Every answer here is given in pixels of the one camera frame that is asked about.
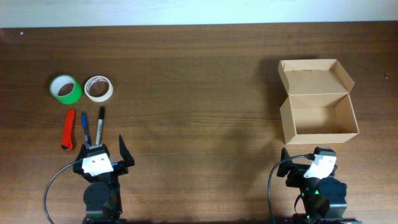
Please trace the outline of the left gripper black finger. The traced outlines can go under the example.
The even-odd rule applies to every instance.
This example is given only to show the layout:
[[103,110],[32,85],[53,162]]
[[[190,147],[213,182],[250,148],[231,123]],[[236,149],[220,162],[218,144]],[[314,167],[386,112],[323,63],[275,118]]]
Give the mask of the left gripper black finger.
[[119,152],[121,157],[123,158],[123,162],[126,167],[131,167],[135,165],[135,160],[131,153],[128,151],[121,135],[119,135]]
[[87,157],[87,148],[86,148],[86,146],[84,144],[82,144],[80,152],[79,152],[79,154],[76,157],[76,161],[83,160],[86,157]]

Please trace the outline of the red utility knife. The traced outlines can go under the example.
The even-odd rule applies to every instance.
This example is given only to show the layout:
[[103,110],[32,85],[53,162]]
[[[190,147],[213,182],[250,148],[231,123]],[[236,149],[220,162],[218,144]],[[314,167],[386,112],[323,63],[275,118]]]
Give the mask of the red utility knife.
[[66,113],[65,123],[63,127],[61,147],[68,152],[72,151],[74,148],[72,133],[75,123],[75,116],[76,111],[74,109],[68,110]]

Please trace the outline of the blue ballpoint pen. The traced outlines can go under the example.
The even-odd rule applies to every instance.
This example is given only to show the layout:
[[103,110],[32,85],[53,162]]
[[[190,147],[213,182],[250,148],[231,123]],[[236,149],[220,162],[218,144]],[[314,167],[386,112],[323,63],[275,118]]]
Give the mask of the blue ballpoint pen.
[[87,123],[87,118],[86,118],[85,112],[81,113],[81,123],[83,126],[83,132],[84,132],[84,137],[85,137],[85,146],[86,146],[86,148],[89,148],[91,146],[91,139],[90,139],[90,135],[88,132],[88,123]]

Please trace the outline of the brown cardboard box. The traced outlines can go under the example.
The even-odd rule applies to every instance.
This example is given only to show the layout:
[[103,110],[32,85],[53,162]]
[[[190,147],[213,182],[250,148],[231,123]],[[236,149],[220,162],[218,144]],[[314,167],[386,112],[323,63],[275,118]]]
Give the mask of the brown cardboard box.
[[280,107],[286,144],[344,143],[359,134],[354,81],[337,59],[281,60],[278,73],[288,94]]

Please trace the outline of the white masking tape roll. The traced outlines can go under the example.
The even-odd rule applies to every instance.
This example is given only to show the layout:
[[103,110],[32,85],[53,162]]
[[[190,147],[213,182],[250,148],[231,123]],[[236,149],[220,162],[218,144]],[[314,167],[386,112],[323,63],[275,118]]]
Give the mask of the white masking tape roll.
[[[104,94],[102,94],[100,96],[93,96],[93,95],[90,94],[90,89],[95,83],[98,83],[98,82],[107,83],[108,84],[108,89],[106,90],[106,92]],[[113,88],[113,84],[111,83],[111,81],[108,78],[106,78],[104,76],[101,76],[101,75],[98,75],[98,76],[91,77],[91,78],[89,78],[86,81],[85,86],[84,86],[84,91],[85,91],[86,96],[91,101],[104,102],[104,101],[108,100],[112,96],[114,88]]]

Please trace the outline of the green tape roll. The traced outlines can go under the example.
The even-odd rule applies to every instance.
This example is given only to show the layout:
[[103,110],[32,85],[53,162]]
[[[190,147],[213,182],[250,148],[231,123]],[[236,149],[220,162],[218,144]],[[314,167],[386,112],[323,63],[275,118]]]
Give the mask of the green tape roll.
[[[72,89],[66,95],[61,95],[60,91],[64,86],[70,86]],[[80,84],[71,75],[55,77],[50,83],[49,90],[51,95],[64,105],[76,103],[83,93]]]

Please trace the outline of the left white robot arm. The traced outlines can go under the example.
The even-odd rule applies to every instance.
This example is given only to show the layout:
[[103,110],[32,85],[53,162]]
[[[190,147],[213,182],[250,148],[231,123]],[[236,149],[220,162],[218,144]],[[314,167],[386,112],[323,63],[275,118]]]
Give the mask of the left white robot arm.
[[119,137],[121,161],[111,162],[105,144],[86,147],[82,145],[73,165],[74,173],[86,179],[90,185],[83,194],[86,205],[83,223],[127,223],[123,213],[119,176],[127,174],[135,165],[123,137]]

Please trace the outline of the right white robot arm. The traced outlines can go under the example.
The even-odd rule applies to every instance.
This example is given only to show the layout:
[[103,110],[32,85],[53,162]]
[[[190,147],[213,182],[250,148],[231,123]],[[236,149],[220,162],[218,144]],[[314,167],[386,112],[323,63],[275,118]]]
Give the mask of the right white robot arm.
[[303,202],[304,213],[294,213],[284,223],[296,224],[354,224],[355,218],[344,218],[347,209],[347,185],[335,178],[336,152],[327,147],[316,147],[313,153],[290,156],[286,148],[281,150],[280,162],[271,170],[278,177],[286,177],[287,187],[298,188],[295,199]]

